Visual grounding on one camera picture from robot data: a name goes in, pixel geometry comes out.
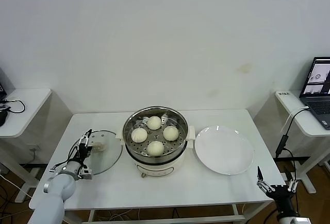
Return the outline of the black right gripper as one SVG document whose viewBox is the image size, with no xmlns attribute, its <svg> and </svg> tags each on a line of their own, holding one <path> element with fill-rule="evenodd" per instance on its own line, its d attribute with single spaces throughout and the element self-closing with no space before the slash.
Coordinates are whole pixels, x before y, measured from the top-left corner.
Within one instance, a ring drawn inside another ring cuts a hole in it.
<svg viewBox="0 0 330 224">
<path fill-rule="evenodd" d="M 294 206 L 292 197 L 296 192 L 298 181 L 292 173 L 284 167 L 287 185 L 270 185 L 262 175 L 261 169 L 257 167 L 257 186 L 266 194 L 269 193 L 269 198 L 273 199 L 278 211 L 278 218 L 294 217 Z"/>
</svg>

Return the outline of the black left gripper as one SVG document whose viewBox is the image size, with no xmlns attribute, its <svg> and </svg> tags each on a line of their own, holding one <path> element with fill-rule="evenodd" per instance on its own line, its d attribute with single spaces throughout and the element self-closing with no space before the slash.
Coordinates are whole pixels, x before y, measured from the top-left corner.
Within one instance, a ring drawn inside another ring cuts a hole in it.
<svg viewBox="0 0 330 224">
<path fill-rule="evenodd" d="M 79 139 L 78 156 L 77 156 L 79 163 L 83 163 L 85 159 L 91 155 L 91 152 L 93 150 L 93 145 L 89 145 L 89 137 L 91 133 L 92 133 L 92 129 L 89 129 Z"/>
</svg>

